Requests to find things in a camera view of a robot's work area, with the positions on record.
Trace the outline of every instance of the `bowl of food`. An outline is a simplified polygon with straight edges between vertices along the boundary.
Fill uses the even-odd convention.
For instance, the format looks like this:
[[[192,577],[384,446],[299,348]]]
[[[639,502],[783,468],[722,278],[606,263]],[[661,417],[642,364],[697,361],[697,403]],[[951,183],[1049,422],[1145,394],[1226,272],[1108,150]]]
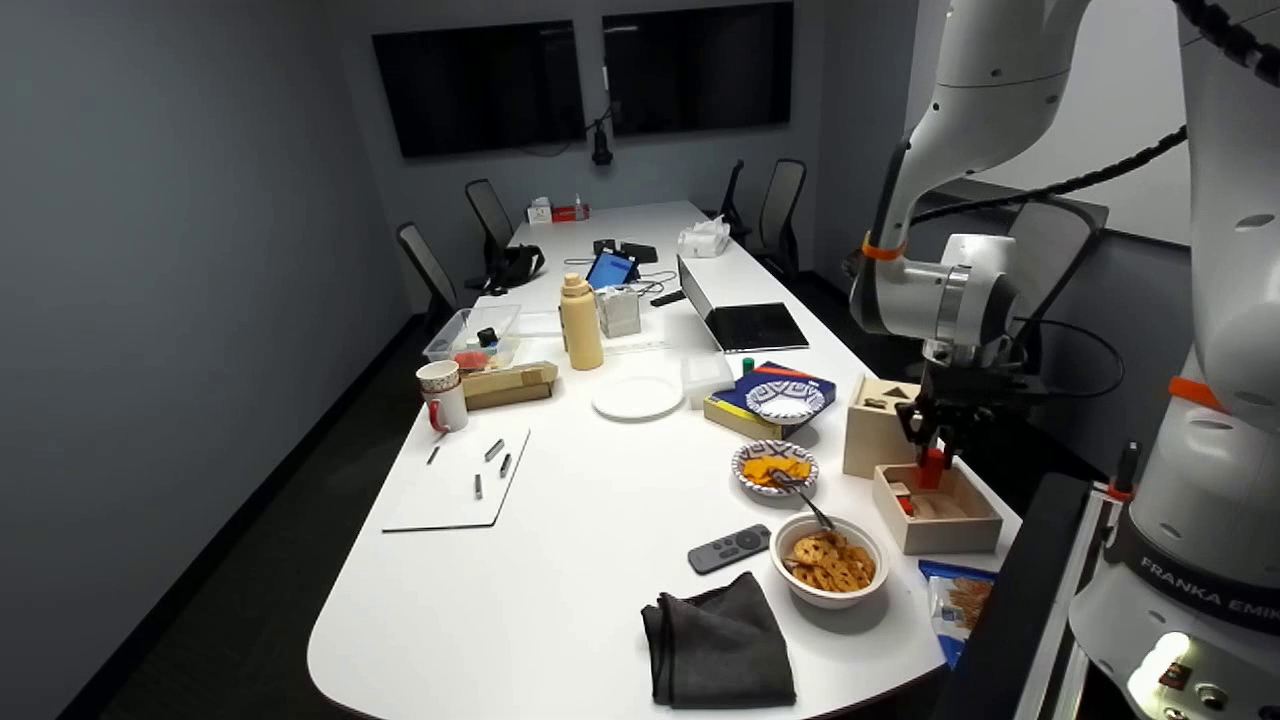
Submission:
[[[756,389],[746,394],[746,410],[753,410],[762,426],[800,430],[800,426],[809,426],[816,411],[828,410],[828,395],[825,395],[816,386],[773,380],[773,386],[756,386]]]
[[[732,478],[753,496],[788,502],[816,489],[816,460],[788,442],[756,442],[732,456]]]
[[[828,532],[816,516],[791,516],[773,532],[773,564],[791,597],[812,608],[856,608],[882,587],[888,564],[880,544],[830,516]]]

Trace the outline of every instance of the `bag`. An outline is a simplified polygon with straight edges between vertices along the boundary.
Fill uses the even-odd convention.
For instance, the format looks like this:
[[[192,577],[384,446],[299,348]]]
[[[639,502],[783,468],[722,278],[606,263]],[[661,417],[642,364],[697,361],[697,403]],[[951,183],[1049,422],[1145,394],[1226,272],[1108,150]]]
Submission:
[[[488,298],[502,298],[509,287],[521,287],[538,278],[545,254],[532,246],[509,246],[509,248],[485,248],[488,259]]]

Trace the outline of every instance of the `television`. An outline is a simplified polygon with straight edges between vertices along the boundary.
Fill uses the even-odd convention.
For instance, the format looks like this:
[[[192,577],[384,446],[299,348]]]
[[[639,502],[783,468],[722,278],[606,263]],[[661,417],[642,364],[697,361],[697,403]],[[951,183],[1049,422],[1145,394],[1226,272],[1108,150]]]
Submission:
[[[768,128],[791,118],[791,3],[602,15],[612,132]]]
[[[585,140],[568,20],[372,35],[400,157]]]

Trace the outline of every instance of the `black cloth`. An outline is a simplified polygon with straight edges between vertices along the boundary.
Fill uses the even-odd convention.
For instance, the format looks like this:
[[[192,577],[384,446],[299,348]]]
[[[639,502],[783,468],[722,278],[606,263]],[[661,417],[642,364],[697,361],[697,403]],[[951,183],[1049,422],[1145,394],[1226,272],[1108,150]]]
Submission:
[[[639,608],[650,702],[671,708],[796,705],[788,639],[753,571],[728,587]]]

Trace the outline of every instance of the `office chair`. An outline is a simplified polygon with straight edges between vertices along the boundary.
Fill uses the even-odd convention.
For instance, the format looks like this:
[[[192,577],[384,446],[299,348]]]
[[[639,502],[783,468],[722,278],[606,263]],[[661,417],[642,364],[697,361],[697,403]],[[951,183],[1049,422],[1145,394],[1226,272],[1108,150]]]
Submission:
[[[400,248],[407,256],[407,263],[421,272],[421,282],[433,287],[433,298],[445,303],[445,312],[450,316],[455,307],[465,307],[468,302],[455,294],[455,286],[448,282],[445,263],[436,259],[436,254],[429,248],[423,233],[414,223],[400,223],[395,229]]]
[[[804,175],[809,175],[804,160],[783,157],[773,166],[773,180],[762,194],[756,256],[776,278],[800,272],[791,218],[796,218]]]
[[[468,194],[468,206],[485,229],[485,254],[509,248],[515,237],[515,223],[510,223],[502,199],[492,194],[488,175],[474,175],[465,194]]]
[[[753,229],[744,223],[744,218],[736,213],[736,175],[744,172],[744,160],[732,166],[728,172],[728,183],[722,183],[722,199],[715,213],[709,218],[718,218],[728,223],[728,237],[732,241],[744,241]]]

